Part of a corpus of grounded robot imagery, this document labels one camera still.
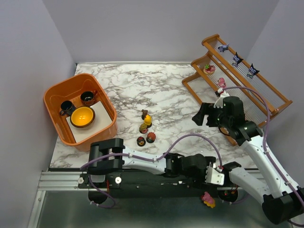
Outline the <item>pink bear yellow flower figurine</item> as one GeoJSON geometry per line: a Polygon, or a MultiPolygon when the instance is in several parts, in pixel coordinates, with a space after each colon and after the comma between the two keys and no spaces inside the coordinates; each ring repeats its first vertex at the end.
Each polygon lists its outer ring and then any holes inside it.
{"type": "Polygon", "coordinates": [[[201,196],[201,200],[206,206],[210,208],[214,208],[216,206],[215,200],[208,192],[204,192],[204,194],[201,196]]]}

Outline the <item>pink strawberry tart figurine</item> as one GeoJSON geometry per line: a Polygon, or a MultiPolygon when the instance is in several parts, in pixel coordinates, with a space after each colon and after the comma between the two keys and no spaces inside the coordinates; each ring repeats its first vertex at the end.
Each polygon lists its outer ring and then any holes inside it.
{"type": "Polygon", "coordinates": [[[209,65],[209,64],[206,64],[203,68],[203,72],[206,75],[214,74],[215,70],[216,70],[215,66],[214,65],[209,65]]]}

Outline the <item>black purple bow figurine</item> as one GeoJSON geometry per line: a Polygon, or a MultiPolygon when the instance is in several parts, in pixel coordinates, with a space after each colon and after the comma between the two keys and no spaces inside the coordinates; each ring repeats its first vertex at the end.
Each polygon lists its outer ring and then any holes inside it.
{"type": "Polygon", "coordinates": [[[243,61],[243,59],[236,52],[232,59],[232,66],[238,67],[238,65],[243,61]]]}

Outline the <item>black bat-eared figurine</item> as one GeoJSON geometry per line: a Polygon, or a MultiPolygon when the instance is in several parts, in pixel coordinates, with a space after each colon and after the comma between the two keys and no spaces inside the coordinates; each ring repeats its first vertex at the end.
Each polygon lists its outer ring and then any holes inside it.
{"type": "Polygon", "coordinates": [[[257,75],[260,71],[257,70],[253,64],[251,64],[251,66],[249,67],[248,69],[248,72],[247,72],[247,77],[249,78],[253,78],[253,76],[257,75]]]}

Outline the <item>purple small figurine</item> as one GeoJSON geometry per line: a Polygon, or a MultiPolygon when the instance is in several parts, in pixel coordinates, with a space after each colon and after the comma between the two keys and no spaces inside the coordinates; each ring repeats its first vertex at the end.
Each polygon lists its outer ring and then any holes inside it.
{"type": "Polygon", "coordinates": [[[226,50],[229,50],[229,44],[218,46],[218,50],[219,50],[220,53],[223,53],[226,50]]]}

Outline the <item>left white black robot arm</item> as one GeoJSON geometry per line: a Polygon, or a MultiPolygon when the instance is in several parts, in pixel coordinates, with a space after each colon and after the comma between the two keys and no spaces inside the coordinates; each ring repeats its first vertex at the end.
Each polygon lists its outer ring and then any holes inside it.
{"type": "Polygon", "coordinates": [[[124,140],[113,138],[94,142],[90,146],[89,160],[80,167],[88,175],[107,175],[122,169],[146,171],[153,175],[175,178],[180,175],[205,182],[208,166],[216,163],[216,157],[200,153],[184,156],[171,153],[173,147],[182,139],[198,134],[187,134],[177,139],[162,155],[153,155],[131,150],[124,146],[124,140]]]}

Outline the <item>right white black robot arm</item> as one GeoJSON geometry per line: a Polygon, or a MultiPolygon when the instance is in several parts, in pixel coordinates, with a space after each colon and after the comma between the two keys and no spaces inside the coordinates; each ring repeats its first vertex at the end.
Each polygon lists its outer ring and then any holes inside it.
{"type": "Polygon", "coordinates": [[[245,118],[243,102],[238,97],[221,95],[215,103],[202,103],[192,120],[201,126],[205,117],[207,126],[225,128],[259,169],[264,182],[242,167],[230,168],[228,175],[232,183],[259,202],[269,221],[277,225],[304,213],[304,189],[274,157],[258,125],[245,118]]]}

